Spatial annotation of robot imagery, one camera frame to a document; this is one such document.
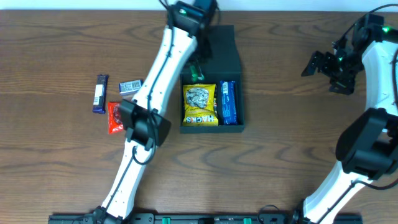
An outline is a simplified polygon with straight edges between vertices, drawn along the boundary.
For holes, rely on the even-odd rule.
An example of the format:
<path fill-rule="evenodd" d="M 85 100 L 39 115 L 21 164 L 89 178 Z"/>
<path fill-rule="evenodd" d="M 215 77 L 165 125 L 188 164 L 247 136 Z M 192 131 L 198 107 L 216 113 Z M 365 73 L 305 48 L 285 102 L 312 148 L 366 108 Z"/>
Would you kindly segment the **yellow Hacks candy bag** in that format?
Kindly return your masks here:
<path fill-rule="evenodd" d="M 217 126 L 214 109 L 215 84 L 194 84 L 183 86 L 183 126 Z"/>

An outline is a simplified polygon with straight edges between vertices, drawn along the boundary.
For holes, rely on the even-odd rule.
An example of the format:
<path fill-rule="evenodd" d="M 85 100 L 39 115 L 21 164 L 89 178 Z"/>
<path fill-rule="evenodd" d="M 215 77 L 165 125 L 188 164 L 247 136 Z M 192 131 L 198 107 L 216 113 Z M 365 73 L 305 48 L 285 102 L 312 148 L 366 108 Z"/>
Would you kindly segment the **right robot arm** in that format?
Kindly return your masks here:
<path fill-rule="evenodd" d="M 388 190 L 397 185 L 373 185 L 397 170 L 397 30 L 372 12 L 350 29 L 350 46 L 342 35 L 332 53 L 314 52 L 302 76 L 322 73 L 330 79 L 330 92 L 350 95 L 356 75 L 365 72 L 365 111 L 339 137 L 335 165 L 295 211 L 293 223 L 360 223 L 361 218 L 342 218 L 338 212 L 363 187 Z"/>

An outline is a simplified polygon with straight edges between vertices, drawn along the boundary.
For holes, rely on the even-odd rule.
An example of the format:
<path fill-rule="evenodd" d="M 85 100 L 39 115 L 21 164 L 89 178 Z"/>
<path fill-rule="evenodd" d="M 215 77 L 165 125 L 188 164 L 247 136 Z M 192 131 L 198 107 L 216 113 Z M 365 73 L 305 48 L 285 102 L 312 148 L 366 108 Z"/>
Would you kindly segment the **black cardboard gift box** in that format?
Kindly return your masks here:
<path fill-rule="evenodd" d="M 212 26 L 208 36 L 209 55 L 199 59 L 197 65 L 204 75 L 199 84 L 215 84 L 217 96 L 217 126 L 184 126 L 180 125 L 182 134 L 200 133 L 241 133 L 245 128 L 243 70 L 235 42 L 233 25 Z M 234 99 L 237 113 L 235 125 L 223 124 L 222 81 L 234 81 Z"/>

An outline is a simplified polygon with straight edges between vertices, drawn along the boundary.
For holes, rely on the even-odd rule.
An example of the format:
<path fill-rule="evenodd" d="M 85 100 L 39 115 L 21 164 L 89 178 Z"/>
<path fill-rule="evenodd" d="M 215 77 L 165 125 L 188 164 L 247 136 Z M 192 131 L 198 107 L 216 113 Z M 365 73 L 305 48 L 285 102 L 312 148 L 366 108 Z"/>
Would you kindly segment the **green black candy bar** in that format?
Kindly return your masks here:
<path fill-rule="evenodd" d="M 205 79 L 205 76 L 201 70 L 200 64 L 198 61 L 192 62 L 189 66 L 190 71 L 191 71 L 191 79 L 192 82 L 196 83 L 198 81 L 203 81 Z"/>

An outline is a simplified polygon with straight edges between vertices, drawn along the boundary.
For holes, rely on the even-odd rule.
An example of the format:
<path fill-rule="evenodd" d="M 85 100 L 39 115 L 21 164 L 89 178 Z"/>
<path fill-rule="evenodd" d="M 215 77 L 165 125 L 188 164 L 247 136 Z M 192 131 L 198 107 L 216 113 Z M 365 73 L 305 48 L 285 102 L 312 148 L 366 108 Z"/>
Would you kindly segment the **purple chocolate bar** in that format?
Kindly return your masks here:
<path fill-rule="evenodd" d="M 100 74 L 96 79 L 95 95 L 93 100 L 92 112 L 96 114 L 105 114 L 106 88 L 109 75 Z"/>

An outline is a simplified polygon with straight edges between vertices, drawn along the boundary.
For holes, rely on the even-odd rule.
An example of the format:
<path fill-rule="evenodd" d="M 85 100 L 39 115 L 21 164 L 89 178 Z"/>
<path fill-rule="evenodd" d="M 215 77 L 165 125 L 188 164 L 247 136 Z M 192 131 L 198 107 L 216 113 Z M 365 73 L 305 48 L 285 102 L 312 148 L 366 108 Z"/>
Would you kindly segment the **red Hacks candy bag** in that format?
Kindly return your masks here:
<path fill-rule="evenodd" d="M 121 114 L 119 110 L 120 102 L 108 103 L 108 133 L 115 134 L 121 132 L 123 123 L 121 121 Z"/>

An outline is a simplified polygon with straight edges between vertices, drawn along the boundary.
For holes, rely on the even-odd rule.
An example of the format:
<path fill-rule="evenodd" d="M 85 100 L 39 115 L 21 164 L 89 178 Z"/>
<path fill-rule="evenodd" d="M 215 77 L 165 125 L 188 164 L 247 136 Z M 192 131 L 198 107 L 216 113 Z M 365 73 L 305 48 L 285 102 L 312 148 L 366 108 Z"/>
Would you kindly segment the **blue Oreo cookie pack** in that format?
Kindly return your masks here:
<path fill-rule="evenodd" d="M 237 111 L 235 100 L 235 81 L 220 81 L 221 105 L 224 125 L 237 125 Z"/>

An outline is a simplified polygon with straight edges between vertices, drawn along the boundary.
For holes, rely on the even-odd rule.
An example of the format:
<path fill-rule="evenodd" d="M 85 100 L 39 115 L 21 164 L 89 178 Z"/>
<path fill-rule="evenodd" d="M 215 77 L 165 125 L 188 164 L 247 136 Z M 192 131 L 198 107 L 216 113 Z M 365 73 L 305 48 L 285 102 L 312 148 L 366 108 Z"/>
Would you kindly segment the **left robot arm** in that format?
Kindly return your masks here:
<path fill-rule="evenodd" d="M 163 1 L 162 5 L 167 23 L 154 63 L 133 99 L 119 105 L 125 142 L 118 173 L 103 203 L 75 223 L 122 223 L 130 215 L 144 170 L 170 131 L 171 122 L 164 115 L 172 88 L 185 64 L 198 52 L 219 9 L 215 0 L 193 4 Z"/>

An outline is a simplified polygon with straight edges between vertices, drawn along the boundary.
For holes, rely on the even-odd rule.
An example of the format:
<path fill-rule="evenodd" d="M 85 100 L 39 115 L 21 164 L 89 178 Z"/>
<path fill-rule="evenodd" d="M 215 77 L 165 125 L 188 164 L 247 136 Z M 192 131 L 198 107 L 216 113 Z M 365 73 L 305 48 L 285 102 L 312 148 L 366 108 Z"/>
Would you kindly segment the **small blue candy bar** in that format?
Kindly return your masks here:
<path fill-rule="evenodd" d="M 141 89 L 143 81 L 142 80 L 132 80 L 128 82 L 121 82 L 119 84 L 119 94 L 131 95 L 133 93 L 138 92 Z"/>

